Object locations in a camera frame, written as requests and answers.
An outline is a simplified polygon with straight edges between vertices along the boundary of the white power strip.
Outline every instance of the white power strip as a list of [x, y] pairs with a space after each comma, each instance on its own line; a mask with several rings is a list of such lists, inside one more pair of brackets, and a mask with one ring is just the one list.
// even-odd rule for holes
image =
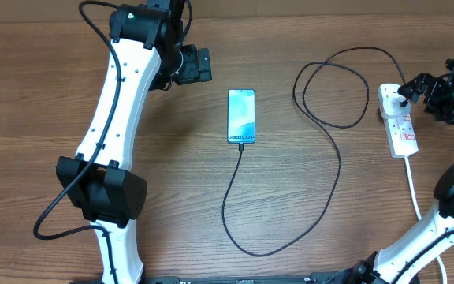
[[410, 104], [400, 107], [398, 102], [401, 98], [396, 92], [398, 88], [398, 84], [383, 84], [378, 89], [380, 111], [393, 158], [407, 157], [418, 151], [415, 130], [408, 112], [411, 110]]
[[[418, 152], [418, 144], [416, 143], [415, 130], [411, 122], [409, 112], [410, 104], [406, 107], [401, 107], [398, 102], [402, 100], [397, 93], [399, 85], [397, 84], [383, 84], [378, 89], [379, 110], [385, 123], [386, 137], [390, 153], [393, 158], [404, 158], [407, 171], [407, 182], [409, 183], [409, 191], [413, 207], [415, 208], [418, 220], [422, 218], [420, 214], [418, 201], [416, 200], [415, 187], [413, 185], [413, 177], [411, 174], [411, 167], [409, 165], [409, 156]], [[446, 276], [445, 265], [442, 263], [441, 258], [436, 258], [441, 268], [442, 284], [448, 283]]]

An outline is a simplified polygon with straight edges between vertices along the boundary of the wood grain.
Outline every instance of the wood grain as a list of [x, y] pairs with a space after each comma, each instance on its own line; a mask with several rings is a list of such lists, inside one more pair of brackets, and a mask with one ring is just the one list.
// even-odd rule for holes
[[[365, 76], [370, 104], [353, 129], [331, 129], [343, 171], [321, 223], [283, 252], [245, 256], [221, 224], [221, 201], [237, 160], [225, 141], [227, 91], [257, 92], [258, 141], [245, 148], [226, 218], [233, 236], [253, 252], [269, 252], [318, 217], [337, 170], [320, 129], [294, 107], [300, 69], [354, 46], [391, 52], [407, 78], [441, 74], [454, 57], [454, 17], [384, 15], [197, 20], [188, 37], [210, 48], [213, 81], [151, 92], [137, 134], [133, 171], [147, 179], [137, 221], [147, 274], [180, 277], [302, 275], [352, 266], [392, 244], [415, 223], [404, 162], [392, 159], [376, 90], [400, 82], [381, 53], [356, 51], [337, 62]], [[32, 226], [59, 193], [59, 155], [72, 156], [91, 121], [106, 73], [107, 49], [84, 23], [0, 24], [0, 283], [67, 283], [102, 273], [92, 232], [38, 241]], [[298, 92], [304, 82], [300, 82]], [[322, 119], [347, 124], [365, 103], [361, 80], [325, 68], [308, 101]], [[454, 126], [436, 123], [415, 105], [420, 152], [411, 157], [422, 210], [454, 163]], [[59, 232], [86, 222], [63, 200], [43, 226]], [[454, 247], [443, 255], [454, 283]], [[439, 283], [435, 263], [423, 283]]]
[[[81, 21], [80, 0], [0, 0], [0, 23]], [[142, 0], [111, 0], [138, 5]], [[194, 18], [356, 15], [396, 13], [454, 13], [454, 0], [191, 0]], [[93, 20], [104, 21], [112, 9], [88, 7]]]

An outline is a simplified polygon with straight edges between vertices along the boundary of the charging cable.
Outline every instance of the charging cable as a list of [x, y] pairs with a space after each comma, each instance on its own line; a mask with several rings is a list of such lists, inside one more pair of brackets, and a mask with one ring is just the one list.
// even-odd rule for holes
[[[409, 165], [409, 156], [404, 156], [404, 163], [406, 164], [407, 182], [409, 183], [409, 192], [411, 193], [411, 199], [413, 201], [413, 207], [415, 208], [416, 217], [421, 220], [422, 214], [419, 211], [418, 201], [416, 200], [415, 186], [413, 185], [413, 176], [411, 174], [411, 166]], [[439, 268], [441, 269], [442, 284], [448, 284], [448, 276], [446, 275], [445, 264], [442, 263], [440, 256], [436, 257]]]
[[[234, 182], [234, 178], [236, 177], [236, 173], [237, 173], [237, 170], [240, 166], [240, 162], [241, 162], [241, 157], [243, 156], [243, 149], [244, 149], [244, 145], [243, 144], [239, 144], [239, 153], [240, 153], [240, 157], [239, 159], [237, 160], [237, 165], [236, 165], [236, 169], [234, 170], [234, 174], [233, 174], [233, 177], [231, 178], [230, 180], [230, 183], [229, 183], [229, 187], [227, 188], [227, 192], [225, 193], [225, 196], [224, 196], [224, 201], [221, 205], [221, 220], [223, 222], [223, 225], [224, 225], [224, 229], [225, 229], [225, 232], [227, 233], [227, 236], [229, 236], [229, 239], [230, 241], [241, 251], [241, 252], [244, 252], [246, 254], [248, 254], [249, 256], [254, 256], [254, 257], [265, 257], [265, 256], [272, 256], [273, 254], [277, 253], [277, 252], [280, 252], [284, 249], [286, 249], [287, 247], [289, 247], [290, 245], [293, 245], [295, 244], [297, 241], [299, 241], [300, 239], [302, 239], [303, 237], [305, 237], [309, 232], [311, 232], [319, 223], [320, 221], [322, 220], [323, 216], [325, 215], [325, 213], [327, 212], [327, 208], [329, 207], [330, 205], [330, 201], [332, 200], [332, 196], [334, 194], [334, 190], [336, 189], [336, 185], [337, 185], [337, 181], [339, 181], [339, 177], [341, 175], [341, 165], [342, 165], [342, 161], [341, 161], [341, 152], [339, 151], [339, 147], [337, 146], [336, 142], [334, 141], [334, 139], [332, 138], [332, 136], [330, 135], [329, 131], [327, 131], [327, 129], [325, 128], [325, 125], [326, 126], [329, 126], [329, 127], [332, 127], [332, 128], [336, 128], [336, 129], [349, 129], [349, 128], [352, 128], [354, 127], [355, 125], [359, 124], [360, 121], [362, 121], [362, 118], [363, 118], [363, 115], [366, 113], [367, 111], [367, 106], [369, 105], [369, 84], [367, 83], [367, 80], [360, 74], [358, 73], [357, 71], [355, 71], [354, 69], [351, 69], [347, 66], [344, 66], [344, 65], [340, 65], [340, 64], [337, 64], [337, 63], [332, 63], [331, 60], [333, 58], [335, 58], [337, 55], [339, 54], [343, 54], [344, 52], [349, 52], [349, 51], [354, 51], [354, 50], [375, 50], [375, 51], [378, 51], [378, 52], [382, 52], [384, 54], [386, 54], [391, 60], [392, 62], [395, 64], [395, 67], [397, 68], [397, 70], [399, 71], [399, 74], [400, 74], [400, 78], [402, 79], [402, 82], [403, 84], [406, 83], [406, 80], [404, 79], [404, 75], [402, 74], [402, 70], [400, 69], [400, 66], [399, 66], [399, 63], [397, 63], [397, 61], [395, 60], [395, 58], [390, 54], [388, 53], [386, 50], [383, 50], [381, 48], [378, 48], [378, 47], [353, 47], [353, 48], [348, 48], [346, 50], [341, 50], [341, 51], [338, 51], [336, 52], [335, 54], [333, 54], [332, 56], [328, 57], [324, 62], [310, 62], [310, 63], [307, 63], [299, 72], [299, 74], [297, 75], [297, 78], [296, 78], [296, 81], [294, 82], [294, 85], [293, 85], [293, 88], [292, 88], [292, 100], [293, 102], [295, 103], [296, 107], [300, 110], [300, 112], [302, 112], [304, 115], [306, 115], [306, 117], [308, 117], [312, 122], [314, 122], [323, 132], [324, 134], [326, 134], [326, 136], [329, 138], [330, 140], [330, 143], [332, 144], [333, 146], [333, 149], [336, 151], [336, 154], [337, 154], [337, 161], [338, 161], [338, 167], [337, 167], [337, 175], [336, 175], [336, 178], [333, 182], [333, 185], [332, 185], [332, 189], [330, 190], [330, 194], [329, 194], [329, 197], [327, 198], [327, 201], [325, 203], [325, 206], [323, 208], [323, 211], [322, 213], [320, 214], [320, 216], [311, 224], [311, 226], [309, 228], [307, 228], [307, 230], [305, 230], [303, 233], [301, 233], [298, 237], [296, 237], [295, 239], [293, 239], [292, 241], [286, 243], [285, 245], [281, 246], [280, 248], [277, 248], [277, 249], [274, 249], [273, 251], [271, 252], [267, 252], [267, 253], [253, 253], [253, 252], [249, 252], [248, 250], [244, 249], [244, 248], [241, 248], [241, 246], [234, 240], [233, 236], [230, 234], [229, 232], [229, 229], [227, 228], [227, 224], [225, 222], [225, 202], [227, 201], [227, 197], [229, 196], [229, 192], [230, 192], [230, 189], [233, 185], [233, 182]], [[296, 86], [297, 86], [297, 83], [299, 82], [299, 79], [301, 77], [301, 75], [303, 74], [304, 70], [306, 70], [309, 66], [311, 65], [319, 65], [319, 67], [313, 72], [313, 74], [309, 77], [309, 79], [307, 80], [307, 83], [306, 85], [304, 86], [304, 90], [302, 91], [302, 105], [303, 107], [299, 104], [299, 102], [297, 101], [297, 96], [296, 96]], [[316, 73], [322, 69], [324, 66], [332, 66], [332, 67], [336, 67], [336, 68], [341, 68], [341, 69], [344, 69], [344, 70], [347, 70], [351, 73], [354, 73], [358, 78], [360, 78], [362, 80], [362, 82], [366, 85], [366, 91], [367, 91], [367, 97], [366, 97], [366, 104], [365, 106], [363, 107], [363, 111], [362, 111], [362, 114], [360, 115], [360, 117], [353, 123], [351, 123], [350, 125], [334, 125], [332, 123], [329, 123], [327, 121], [323, 121], [322, 119], [320, 119], [319, 117], [317, 117], [316, 115], [313, 114], [313, 112], [310, 110], [310, 108], [308, 107], [307, 103], [306, 103], [306, 90], [307, 90], [307, 87], [309, 86], [310, 82], [312, 81], [312, 79], [314, 78], [314, 75], [316, 75]]]

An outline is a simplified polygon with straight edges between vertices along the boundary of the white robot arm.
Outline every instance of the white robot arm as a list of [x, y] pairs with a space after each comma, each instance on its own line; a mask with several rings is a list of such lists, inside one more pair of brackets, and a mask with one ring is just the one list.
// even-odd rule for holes
[[[185, 33], [182, 32], [181, 14], [185, 2], [149, 0], [146, 5], [137, 7], [100, 4], [117, 8], [110, 18], [110, 44], [117, 59], [110, 52], [99, 103], [75, 158], [60, 157], [56, 168], [69, 199], [82, 209], [84, 218], [91, 221], [90, 229], [95, 229], [99, 240], [104, 273], [101, 279], [90, 283], [137, 284], [144, 279], [135, 220], [143, 209], [147, 183], [131, 173], [131, 169], [136, 130], [147, 93], [164, 89], [166, 84], [170, 88], [173, 82], [190, 84], [211, 80], [208, 49], [183, 46], [185, 33], [190, 28], [189, 21]], [[84, 4], [99, 3], [83, 2], [80, 12]], [[115, 68], [117, 65], [121, 68], [120, 74]], [[119, 80], [116, 109], [107, 122]], [[107, 123], [106, 137], [99, 146]], [[35, 235], [42, 239], [56, 238], [57, 235], [42, 237], [37, 233], [44, 218], [40, 219]]]
[[[382, 249], [374, 259], [374, 271], [381, 279], [393, 283], [397, 275], [423, 249], [435, 242], [447, 231], [454, 230], [454, 218], [439, 215], [439, 203], [436, 202], [423, 218], [418, 221], [403, 237], [393, 245]], [[428, 252], [419, 257], [397, 280], [397, 284], [408, 284], [415, 275], [430, 261], [454, 245], [454, 234], [439, 241]]]

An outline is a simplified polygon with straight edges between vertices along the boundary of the power strip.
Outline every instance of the power strip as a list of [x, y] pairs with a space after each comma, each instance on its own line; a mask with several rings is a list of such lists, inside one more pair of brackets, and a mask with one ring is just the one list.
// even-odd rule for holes
[[400, 107], [398, 88], [397, 84], [383, 84], [378, 89], [380, 111], [393, 158], [408, 157], [418, 151], [415, 130], [408, 113], [411, 108], [410, 105]]

